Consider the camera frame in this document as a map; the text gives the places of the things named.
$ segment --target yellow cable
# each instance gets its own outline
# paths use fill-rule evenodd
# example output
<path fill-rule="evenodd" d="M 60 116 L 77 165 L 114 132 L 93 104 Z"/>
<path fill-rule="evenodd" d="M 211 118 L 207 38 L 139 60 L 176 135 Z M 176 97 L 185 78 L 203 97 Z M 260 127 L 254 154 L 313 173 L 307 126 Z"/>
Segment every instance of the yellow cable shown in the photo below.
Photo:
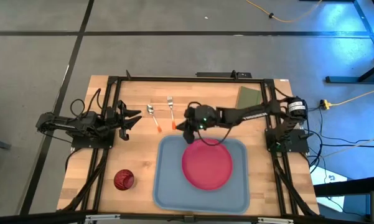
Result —
<path fill-rule="evenodd" d="M 258 8 L 258 9 L 262 10 L 265 14 L 270 15 L 269 12 L 267 12 L 265 9 L 263 9 L 263 8 L 260 7 L 260 6 L 258 6 L 257 4 L 252 3 L 252 2 L 250 2 L 249 0 L 246 0 L 246 1 L 247 1 L 249 4 L 251 4 L 252 6 L 254 6 L 254 7 L 256 7 L 256 8 Z M 311 13 L 311 12 L 312 12 L 316 7 L 317 7 L 317 6 L 319 6 L 319 4 L 320 4 L 321 2 L 322 2 L 322 0 L 319 0 L 319 2 L 318 2 L 315 6 L 312 6 L 310 10 L 308 10 L 307 12 L 305 12 L 303 15 L 297 17 L 296 19 L 292 19 L 292 20 L 285 21 L 285 20 L 282 20 L 282 19 L 280 19 L 280 18 L 278 18 L 278 17 L 276 17 L 276 16 L 273 16 L 273 18 L 276 19 L 276 20 L 279 21 L 279 22 L 296 22 L 296 21 L 302 19 L 303 17 L 306 17 L 308 14 L 310 14 L 310 13 Z"/>
<path fill-rule="evenodd" d="M 371 93 L 374 93 L 374 90 L 373 90 L 373 91 L 370 91 L 370 92 L 368 92 L 368 93 L 364 93 L 364 94 L 362 94 L 362 95 L 356 96 L 356 97 L 354 97 L 354 98 L 352 98 L 352 99 L 349 99 L 349 100 L 343 101 L 343 102 L 341 102 L 341 103 L 335 103 L 335 104 L 333 104 L 333 103 L 329 103 L 329 106 L 339 106 L 339 105 L 342 105 L 342 104 L 344 104 L 344 103 L 348 103 L 348 102 L 350 102 L 350 101 L 353 101 L 353 100 L 355 100 L 355 99 L 358 99 L 358 98 L 360 98 L 360 97 L 366 96 L 366 95 L 371 94 Z"/>
<path fill-rule="evenodd" d="M 342 149 L 342 150 L 339 150 L 339 151 L 336 151 L 336 152 L 330 153 L 330 154 L 328 154 L 328 155 L 326 155 L 326 156 L 323 156 L 323 158 L 325 159 L 325 158 L 328 157 L 328 156 L 334 155 L 334 154 L 336 154 L 336 153 L 344 152 L 344 151 L 346 151 L 346 150 L 353 149 L 353 148 L 358 147 L 358 146 L 363 146 L 363 145 L 365 145 L 365 144 L 367 144 L 367 143 L 369 143 L 369 142 L 373 142 L 373 141 L 374 141 L 374 138 L 371 139 L 371 140 L 368 140 L 368 141 L 366 141 L 366 142 L 363 142 L 363 143 L 361 143 L 361 144 L 356 144 L 356 145 L 354 145 L 354 146 L 347 147 L 347 148 L 345 148 L 345 149 Z"/>

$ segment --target green cloth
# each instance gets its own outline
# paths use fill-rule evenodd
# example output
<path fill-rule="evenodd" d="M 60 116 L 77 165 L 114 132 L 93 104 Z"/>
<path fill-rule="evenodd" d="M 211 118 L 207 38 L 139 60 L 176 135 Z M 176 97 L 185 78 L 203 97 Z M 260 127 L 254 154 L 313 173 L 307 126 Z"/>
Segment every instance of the green cloth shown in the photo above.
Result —
<path fill-rule="evenodd" d="M 261 103 L 261 91 L 241 86 L 236 100 L 236 109 L 247 108 Z"/>

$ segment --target pink plate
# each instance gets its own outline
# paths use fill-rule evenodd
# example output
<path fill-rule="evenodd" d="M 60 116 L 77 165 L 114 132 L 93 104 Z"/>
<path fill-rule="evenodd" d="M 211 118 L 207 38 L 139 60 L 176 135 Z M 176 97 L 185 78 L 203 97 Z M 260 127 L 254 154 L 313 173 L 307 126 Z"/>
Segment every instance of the pink plate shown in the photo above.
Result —
<path fill-rule="evenodd" d="M 209 144 L 214 139 L 204 139 Z M 195 187 L 202 190 L 217 190 L 231 177 L 232 158 L 223 144 L 208 146 L 202 140 L 192 143 L 182 155 L 182 172 Z"/>

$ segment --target gray floor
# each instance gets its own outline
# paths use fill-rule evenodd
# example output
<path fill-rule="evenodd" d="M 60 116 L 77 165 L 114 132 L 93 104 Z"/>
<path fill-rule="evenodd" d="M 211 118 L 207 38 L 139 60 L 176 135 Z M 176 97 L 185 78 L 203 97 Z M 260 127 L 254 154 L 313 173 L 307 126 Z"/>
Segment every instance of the gray floor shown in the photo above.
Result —
<path fill-rule="evenodd" d="M 289 19 L 314 2 L 256 0 Z M 78 30 L 87 0 L 0 1 L 0 30 Z M 374 28 L 371 0 L 360 5 Z M 350 3 L 321 4 L 301 22 L 282 24 L 239 1 L 96 1 L 87 30 L 365 31 Z M 50 111 L 66 71 L 74 37 L 0 37 L 0 215 L 17 213 L 42 135 L 39 115 Z M 290 79 L 295 95 L 315 107 L 337 103 L 374 85 L 329 85 L 328 75 L 359 76 L 374 66 L 370 39 L 317 37 L 84 37 L 61 115 L 84 98 L 90 75 L 194 76 L 196 72 L 251 72 L 256 78 Z M 319 114 L 310 117 L 319 130 Z M 58 137 L 67 138 L 57 131 Z M 349 140 L 374 137 L 374 94 L 324 112 L 324 135 Z M 318 141 L 310 145 L 318 150 Z M 31 212 L 56 208 L 69 145 L 53 140 Z M 338 150 L 323 148 L 324 155 Z M 357 179 L 374 176 L 374 149 L 360 148 L 326 159 L 326 168 Z"/>

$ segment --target wooden tabletop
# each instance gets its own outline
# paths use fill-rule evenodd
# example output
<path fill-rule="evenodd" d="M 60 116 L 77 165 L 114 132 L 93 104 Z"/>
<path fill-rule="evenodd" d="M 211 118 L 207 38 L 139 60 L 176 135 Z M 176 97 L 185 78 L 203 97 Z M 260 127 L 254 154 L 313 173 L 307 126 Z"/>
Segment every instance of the wooden tabletop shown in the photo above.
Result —
<path fill-rule="evenodd" d="M 101 88 L 101 92 L 104 93 L 107 80 L 108 76 L 91 76 L 85 101 L 89 102 L 98 88 Z M 282 92 L 292 95 L 288 80 L 274 80 L 274 82 Z M 191 212 L 160 209 L 153 201 L 158 144 L 165 136 L 182 134 L 178 130 L 172 130 L 167 96 L 172 96 L 174 99 L 174 117 L 176 124 L 179 124 L 184 120 L 184 110 L 191 101 L 213 107 L 235 107 L 241 86 L 260 90 L 259 84 L 253 83 L 122 82 L 119 98 L 126 103 L 128 109 L 141 110 L 143 118 L 128 131 L 129 141 L 121 140 L 116 132 L 115 142 L 110 149 L 106 165 L 99 212 L 191 214 Z M 157 132 L 151 115 L 146 111 L 147 104 L 153 105 L 162 133 Z M 92 109 L 100 112 L 97 105 L 93 105 Z M 228 136 L 242 141 L 247 148 L 250 206 L 244 215 L 279 215 L 274 170 L 264 138 L 265 128 L 265 118 L 252 119 L 234 127 Z M 211 128 L 203 134 L 203 137 L 222 138 L 226 131 L 222 128 Z M 70 158 L 58 208 L 68 205 L 85 183 L 91 152 L 91 149 L 82 149 Z M 310 208 L 318 213 L 307 161 L 298 153 L 289 153 L 288 156 L 295 188 Z M 113 178 L 121 169 L 129 169 L 133 172 L 136 183 L 132 189 L 120 191 L 115 188 Z M 288 191 L 284 185 L 283 188 L 286 210 L 290 213 Z M 94 193 L 95 185 L 90 193 L 88 208 L 92 207 Z"/>

